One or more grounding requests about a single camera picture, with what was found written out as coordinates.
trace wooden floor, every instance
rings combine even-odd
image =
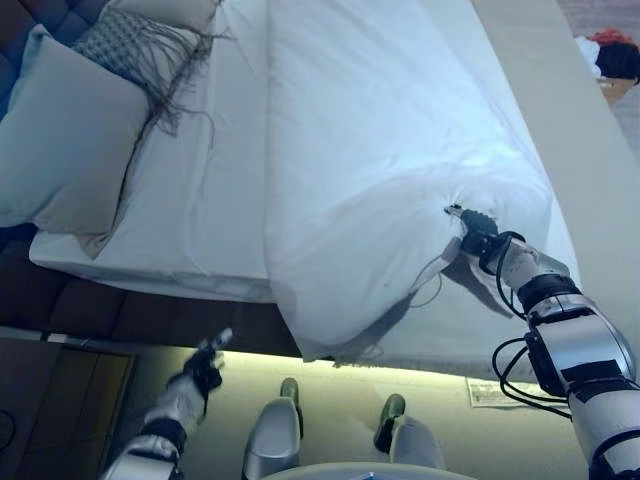
[[[557,0],[574,35],[615,27],[640,43],[640,0]],[[640,163],[640,86],[613,107],[629,145]]]

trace white duvet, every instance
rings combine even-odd
[[[420,0],[272,0],[265,255],[307,359],[430,280],[452,203],[534,246],[552,190]]]

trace black cable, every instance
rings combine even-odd
[[[504,266],[504,259],[507,256],[507,251],[509,250],[510,246],[511,246],[511,237],[509,237],[507,246],[502,251],[502,255],[500,255],[500,259],[498,260],[498,266],[496,268],[496,287],[498,288],[498,293],[500,294],[500,298],[502,299],[504,304],[507,307],[509,307],[509,310],[511,310],[514,313],[514,315],[517,315],[518,317],[526,321],[527,317],[525,317],[524,313],[519,312],[515,309],[515,307],[513,306],[513,303],[507,299],[507,296],[504,294],[504,290],[502,289],[502,267]]]
[[[521,342],[524,341],[524,338],[517,338],[514,339],[512,343],[517,343],[517,342]],[[500,350],[502,350],[504,347],[506,347],[507,345],[510,345],[509,343],[507,344],[503,344],[500,347],[498,347],[497,352],[499,353]],[[522,355],[518,356],[516,359],[516,362],[522,357]],[[518,387],[516,387],[515,385],[512,385],[509,380],[507,379],[507,371],[505,370],[504,373],[500,373],[500,371],[498,370],[498,364],[497,364],[497,355],[496,357],[494,357],[492,359],[492,366],[493,366],[493,371],[496,373],[496,376],[498,378],[504,378],[504,383],[507,387],[509,387],[511,390],[513,390],[514,392],[522,395],[523,397],[527,397],[530,398],[531,400],[538,400],[539,402],[548,402],[548,403],[564,403],[566,404],[567,401],[561,398],[548,398],[548,397],[539,397],[537,395],[532,395],[530,393],[527,393],[523,390],[520,390]]]
[[[4,415],[9,419],[9,423],[11,423],[11,433],[9,434],[9,439],[4,443],[4,445],[0,445],[0,453],[4,452],[11,444],[13,443],[13,439],[16,437],[16,419],[15,417],[6,410],[0,410],[0,415]]]
[[[519,342],[524,342],[524,338],[514,338],[512,340],[507,340],[506,342],[501,343],[498,348],[496,348],[493,352],[493,356],[491,357],[491,365],[493,367],[493,371],[495,372],[496,376],[498,377],[498,379],[500,380],[500,390],[502,391],[502,393],[508,397],[511,398],[512,400],[516,400],[518,402],[524,403],[525,405],[529,405],[530,407],[534,407],[534,408],[538,408],[540,410],[545,410],[551,413],[555,413],[556,415],[560,415],[561,417],[564,418],[568,418],[571,419],[571,415],[558,410],[556,408],[553,407],[548,407],[546,405],[541,405],[537,402],[533,402],[531,400],[527,400],[526,398],[521,398],[518,397],[512,393],[510,393],[509,391],[507,391],[507,386],[509,386],[509,388],[512,388],[514,391],[522,394],[524,397],[530,397],[530,398],[534,398],[540,401],[544,401],[544,402],[556,402],[556,403],[565,403],[564,400],[560,400],[560,399],[547,399],[547,398],[543,398],[543,397],[536,397],[535,395],[530,395],[526,392],[523,392],[522,390],[514,387],[513,385],[511,385],[511,383],[509,383],[508,380],[508,376],[509,373],[511,373],[511,370],[513,370],[513,367],[516,365],[516,363],[518,362],[518,360],[520,360],[520,358],[522,358],[522,356],[527,352],[528,348],[524,347],[522,348],[514,357],[513,359],[511,359],[511,361],[509,362],[509,364],[507,365],[507,367],[505,368],[504,372],[500,372],[500,369],[498,368],[498,355],[500,354],[500,352],[507,346],[512,345],[514,343],[519,343]]]

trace pillow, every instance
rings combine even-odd
[[[173,91],[179,79],[191,75],[196,60],[209,57],[213,37],[118,8],[105,10],[71,48],[142,88],[154,114],[164,114],[161,127],[175,135],[181,106],[172,102]]]
[[[140,88],[36,25],[0,122],[0,227],[109,232],[148,114]]]
[[[209,33],[218,0],[113,0],[110,5],[156,22]]]

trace floor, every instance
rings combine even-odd
[[[615,27],[640,42],[638,0],[557,0],[574,35],[590,35]],[[640,162],[640,87],[629,91],[613,106],[631,149]]]
[[[131,439],[144,412],[190,350],[139,348],[114,451]],[[530,408],[472,408],[466,379],[427,372],[334,368],[328,362],[244,353],[225,354],[224,383],[189,439],[181,467],[188,480],[239,480],[251,427],[280,382],[295,377],[305,422],[302,463],[381,461],[372,444],[380,409],[393,392],[407,413],[436,433],[449,470],[480,480],[581,479],[584,458],[571,423]]]

